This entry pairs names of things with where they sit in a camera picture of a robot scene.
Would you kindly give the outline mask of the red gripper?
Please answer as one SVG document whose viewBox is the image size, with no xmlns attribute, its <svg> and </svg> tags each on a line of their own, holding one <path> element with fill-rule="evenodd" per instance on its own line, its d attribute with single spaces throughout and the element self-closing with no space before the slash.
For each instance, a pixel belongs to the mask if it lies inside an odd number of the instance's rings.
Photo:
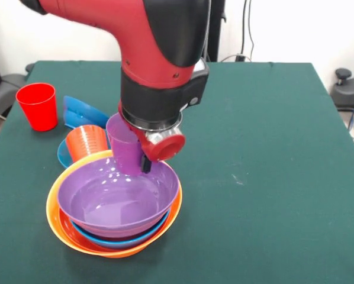
<svg viewBox="0 0 354 284">
<path fill-rule="evenodd" d="M 141 172 L 148 174 L 152 168 L 152 161 L 168 160 L 179 153 L 185 145 L 185 136 L 179 126 L 164 131 L 143 131 L 134 126 L 130 130 L 137 136 L 143 155 L 141 157 Z"/>
</svg>

